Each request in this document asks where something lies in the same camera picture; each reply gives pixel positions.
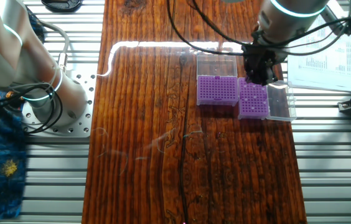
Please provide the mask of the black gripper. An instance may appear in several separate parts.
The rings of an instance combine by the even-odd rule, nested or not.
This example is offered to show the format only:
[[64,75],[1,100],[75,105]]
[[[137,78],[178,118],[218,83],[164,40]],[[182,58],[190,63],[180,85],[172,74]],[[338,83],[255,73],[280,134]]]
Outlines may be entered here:
[[284,62],[288,51],[277,45],[264,45],[260,43],[245,44],[243,47],[245,56],[246,82],[265,86],[278,81],[274,67]]

